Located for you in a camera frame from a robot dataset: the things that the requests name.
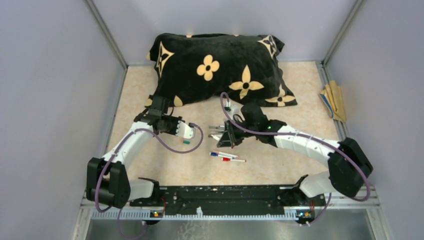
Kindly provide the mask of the white marker pink cap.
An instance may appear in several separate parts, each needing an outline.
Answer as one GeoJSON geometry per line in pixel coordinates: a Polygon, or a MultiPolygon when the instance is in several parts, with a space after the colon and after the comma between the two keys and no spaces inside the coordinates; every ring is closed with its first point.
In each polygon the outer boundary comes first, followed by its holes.
{"type": "Polygon", "coordinates": [[[228,156],[228,157],[231,157],[231,158],[239,158],[238,155],[231,154],[231,153],[226,153],[226,152],[221,152],[221,151],[218,151],[218,153],[223,155],[223,156],[228,156]]]}

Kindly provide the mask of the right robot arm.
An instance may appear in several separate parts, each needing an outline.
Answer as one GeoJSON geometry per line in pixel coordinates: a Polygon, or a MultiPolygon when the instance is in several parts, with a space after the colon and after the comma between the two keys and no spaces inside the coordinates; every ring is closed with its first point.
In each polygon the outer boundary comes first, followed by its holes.
{"type": "Polygon", "coordinates": [[[222,102],[221,108],[227,117],[225,130],[217,143],[219,148],[233,148],[245,138],[254,137],[263,144],[275,148],[292,150],[313,159],[327,168],[326,171],[302,177],[296,183],[293,200],[299,206],[307,206],[314,197],[338,192],[357,200],[362,186],[371,194],[368,177],[374,168],[358,142],[350,137],[343,140],[320,138],[295,129],[284,121],[268,119],[262,109],[249,103],[241,108],[243,120],[233,117],[237,110],[222,102]]]}

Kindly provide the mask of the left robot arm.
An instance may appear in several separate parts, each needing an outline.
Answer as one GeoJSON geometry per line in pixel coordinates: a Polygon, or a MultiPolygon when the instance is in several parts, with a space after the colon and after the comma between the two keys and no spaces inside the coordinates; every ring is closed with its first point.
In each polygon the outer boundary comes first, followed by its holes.
{"type": "Polygon", "coordinates": [[[152,180],[139,178],[130,181],[128,168],[140,150],[160,133],[176,135],[181,117],[168,114],[170,100],[154,96],[152,103],[133,120],[128,132],[118,144],[100,158],[93,157],[87,164],[86,198],[93,201],[101,213],[111,207],[123,208],[133,199],[149,207],[160,202],[160,193],[152,180]]]}

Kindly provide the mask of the white marker red cap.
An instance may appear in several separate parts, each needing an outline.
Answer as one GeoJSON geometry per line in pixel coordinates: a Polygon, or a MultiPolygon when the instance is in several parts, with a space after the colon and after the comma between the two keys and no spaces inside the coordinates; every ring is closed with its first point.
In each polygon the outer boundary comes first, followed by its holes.
{"type": "Polygon", "coordinates": [[[209,138],[213,138],[214,140],[216,140],[216,141],[219,141],[220,139],[221,139],[221,136],[220,135],[209,135],[208,136],[209,138]]]}

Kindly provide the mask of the white marker blue cap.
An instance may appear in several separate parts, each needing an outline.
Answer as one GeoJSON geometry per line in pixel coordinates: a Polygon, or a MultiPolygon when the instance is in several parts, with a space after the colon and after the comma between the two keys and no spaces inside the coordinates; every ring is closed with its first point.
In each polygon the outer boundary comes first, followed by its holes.
{"type": "Polygon", "coordinates": [[[209,152],[210,156],[220,157],[220,158],[228,158],[228,159],[236,159],[237,157],[232,154],[223,154],[222,152],[209,152]]]}

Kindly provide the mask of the dark green pen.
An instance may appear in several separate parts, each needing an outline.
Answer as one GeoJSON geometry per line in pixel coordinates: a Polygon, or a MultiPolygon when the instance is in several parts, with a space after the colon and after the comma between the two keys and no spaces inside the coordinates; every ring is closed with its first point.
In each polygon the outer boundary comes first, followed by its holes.
{"type": "Polygon", "coordinates": [[[221,136],[224,132],[223,131],[211,131],[208,133],[209,136],[221,136]]]}

